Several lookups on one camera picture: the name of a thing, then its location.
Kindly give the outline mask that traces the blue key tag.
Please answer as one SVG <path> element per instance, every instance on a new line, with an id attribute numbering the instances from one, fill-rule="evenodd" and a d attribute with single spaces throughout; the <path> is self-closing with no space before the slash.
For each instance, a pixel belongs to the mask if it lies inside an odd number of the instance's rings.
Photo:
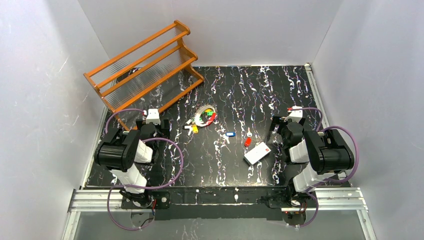
<path id="1" fill-rule="evenodd" d="M 224 139 L 229 144 L 230 143 L 230 138 L 235 137 L 235 136 L 236 136 L 236 133 L 235 132 L 226 132 L 224 134 Z"/>

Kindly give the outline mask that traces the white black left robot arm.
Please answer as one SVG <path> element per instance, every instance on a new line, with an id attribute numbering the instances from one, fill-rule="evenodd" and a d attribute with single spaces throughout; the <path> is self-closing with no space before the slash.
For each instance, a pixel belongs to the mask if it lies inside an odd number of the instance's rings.
<path id="1" fill-rule="evenodd" d="M 122 193 L 131 198 L 145 194 L 142 188 L 133 185 L 147 185 L 147 179 L 142 176 L 136 164 L 152 164 L 157 158 L 159 142 L 143 140 L 152 138 L 169 138 L 170 123 L 168 119 L 160 120 L 158 125 L 137 120 L 137 129 L 128 133 L 113 127 L 104 135 L 94 152 L 94 162 L 106 168 L 124 185 Z"/>

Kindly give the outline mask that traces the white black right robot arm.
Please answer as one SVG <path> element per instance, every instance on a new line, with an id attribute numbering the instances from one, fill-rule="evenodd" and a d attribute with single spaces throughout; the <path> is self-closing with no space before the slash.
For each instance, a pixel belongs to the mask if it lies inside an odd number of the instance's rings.
<path id="1" fill-rule="evenodd" d="M 282 137 L 283 157 L 288 165 L 304 165 L 292 177 L 283 196 L 287 201 L 303 200 L 312 196 L 317 186 L 326 182 L 344 183 L 358 168 L 359 150 L 351 149 L 340 132 L 351 135 L 341 126 L 323 130 L 305 130 L 305 118 L 293 120 L 274 116 L 269 130 Z"/>

